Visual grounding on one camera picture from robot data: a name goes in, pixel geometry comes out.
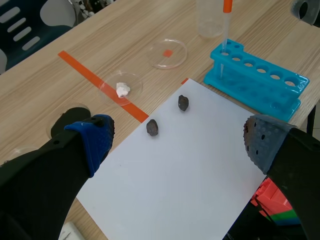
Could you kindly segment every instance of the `small stone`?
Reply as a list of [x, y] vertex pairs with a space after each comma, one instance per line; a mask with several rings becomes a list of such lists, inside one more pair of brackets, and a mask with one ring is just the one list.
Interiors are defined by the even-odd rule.
[[146, 124], [146, 132], [150, 134], [152, 137], [158, 135], [158, 124], [156, 120], [151, 119], [147, 124]]
[[178, 106], [182, 111], [186, 111], [189, 106], [189, 99], [186, 96], [180, 95]]

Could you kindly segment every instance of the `white chalk piece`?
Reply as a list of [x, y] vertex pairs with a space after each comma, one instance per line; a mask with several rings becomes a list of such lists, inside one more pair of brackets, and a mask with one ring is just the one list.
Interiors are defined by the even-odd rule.
[[130, 87], [124, 82], [118, 82], [116, 84], [116, 94], [119, 98], [124, 98], [130, 92]]

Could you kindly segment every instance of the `petri dish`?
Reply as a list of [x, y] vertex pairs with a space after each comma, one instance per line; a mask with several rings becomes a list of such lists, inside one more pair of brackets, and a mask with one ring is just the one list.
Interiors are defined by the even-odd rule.
[[[143, 82], [140, 77], [134, 73], [125, 71], [115, 71], [103, 78], [103, 83], [99, 86], [99, 96], [108, 107], [125, 106], [134, 103], [143, 92]], [[125, 97], [118, 97], [116, 89], [117, 83], [124, 83], [130, 91]]]
[[146, 53], [149, 63], [158, 69], [172, 69], [187, 59], [186, 45], [176, 39], [165, 38], [155, 42]]

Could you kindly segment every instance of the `chair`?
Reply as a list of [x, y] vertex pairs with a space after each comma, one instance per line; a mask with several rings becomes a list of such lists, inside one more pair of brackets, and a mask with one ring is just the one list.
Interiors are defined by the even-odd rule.
[[0, 49], [7, 58], [5, 70], [71, 29], [65, 25], [48, 26], [42, 21], [40, 10], [46, 2], [47, 0], [8, 0], [0, 5]]

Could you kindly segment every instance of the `table surface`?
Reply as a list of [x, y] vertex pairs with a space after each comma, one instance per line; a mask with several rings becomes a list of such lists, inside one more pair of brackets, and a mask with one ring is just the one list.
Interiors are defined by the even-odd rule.
[[[291, 0], [238, 1], [229, 38], [243, 44], [246, 52], [310, 79], [290, 121], [300, 126], [320, 98], [320, 29], [291, 16], [290, 7]], [[174, 69], [153, 68], [146, 50], [166, 37], [184, 42], [188, 58]], [[102, 79], [117, 70], [139, 75], [143, 92], [134, 104], [150, 115], [185, 78], [202, 83], [213, 65], [210, 52], [221, 42], [221, 36], [197, 34], [195, 0], [117, 0], [0, 76], [0, 164], [15, 148], [41, 147], [49, 140], [52, 119], [75, 105], [113, 117], [115, 147], [140, 124], [121, 107], [106, 105], [98, 89], [59, 52], [66, 51]], [[74, 222], [86, 240], [107, 239], [78, 200], [67, 221]]]

